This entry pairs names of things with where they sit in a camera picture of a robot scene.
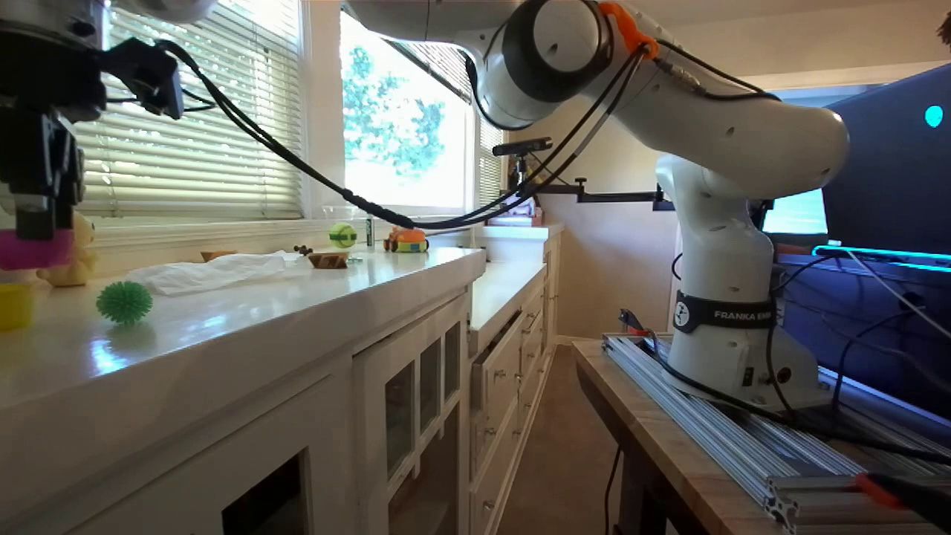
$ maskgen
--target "floor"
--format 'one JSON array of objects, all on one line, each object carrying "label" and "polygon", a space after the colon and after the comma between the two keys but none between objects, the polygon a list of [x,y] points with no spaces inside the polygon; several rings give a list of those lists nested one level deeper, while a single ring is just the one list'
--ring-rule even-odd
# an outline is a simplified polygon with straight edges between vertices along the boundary
[{"label": "floor", "polygon": [[499,535],[603,531],[613,459],[616,439],[590,408],[567,347],[558,347]]}]

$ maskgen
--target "table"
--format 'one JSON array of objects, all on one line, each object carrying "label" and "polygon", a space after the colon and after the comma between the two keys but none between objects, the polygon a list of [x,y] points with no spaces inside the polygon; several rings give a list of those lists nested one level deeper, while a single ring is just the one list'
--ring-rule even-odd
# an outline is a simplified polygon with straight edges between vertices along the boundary
[{"label": "table", "polygon": [[576,343],[572,353],[582,393],[624,451],[622,535],[664,535],[667,521],[682,535],[783,531],[600,344]]}]

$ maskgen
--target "white window blinds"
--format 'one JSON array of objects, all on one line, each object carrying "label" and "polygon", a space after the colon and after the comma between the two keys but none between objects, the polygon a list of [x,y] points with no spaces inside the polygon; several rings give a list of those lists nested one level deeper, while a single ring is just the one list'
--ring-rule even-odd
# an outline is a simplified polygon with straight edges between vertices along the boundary
[{"label": "white window blinds", "polygon": [[[179,42],[203,71],[266,132],[304,151],[304,11],[300,0],[220,0],[197,28],[114,8],[111,47],[136,36]],[[182,65],[182,87],[205,96]],[[127,97],[118,81],[107,96]],[[220,111],[184,120],[139,105],[111,105],[77,129],[87,155],[84,213],[99,216],[300,216],[298,172],[237,132]]]}]

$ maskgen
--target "ceiling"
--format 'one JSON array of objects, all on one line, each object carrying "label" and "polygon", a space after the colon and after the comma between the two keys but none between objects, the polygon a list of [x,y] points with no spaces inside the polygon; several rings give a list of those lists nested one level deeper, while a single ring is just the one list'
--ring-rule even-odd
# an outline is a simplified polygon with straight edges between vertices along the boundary
[{"label": "ceiling", "polygon": [[634,0],[661,25],[705,25],[731,19],[777,19],[784,11],[818,11],[842,5],[870,5],[888,0]]}]

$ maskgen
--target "wall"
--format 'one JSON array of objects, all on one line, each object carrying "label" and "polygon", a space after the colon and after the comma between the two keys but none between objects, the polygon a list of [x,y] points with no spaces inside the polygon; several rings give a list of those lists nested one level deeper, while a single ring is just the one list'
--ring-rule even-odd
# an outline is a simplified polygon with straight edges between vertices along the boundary
[{"label": "wall", "polygon": [[[945,50],[936,28],[942,0],[882,0],[861,8],[784,11],[783,19],[731,19],[668,28],[673,39],[701,60],[768,90],[824,90],[885,83],[936,63]],[[554,138],[587,111],[567,105],[521,138]],[[653,151],[618,124],[607,124],[590,151],[566,172],[587,175],[590,190],[653,190]],[[561,337],[600,337],[618,328],[618,307],[630,307],[653,331],[667,331],[679,222],[645,206],[573,206],[543,196],[548,219],[566,225],[561,249]]]}]

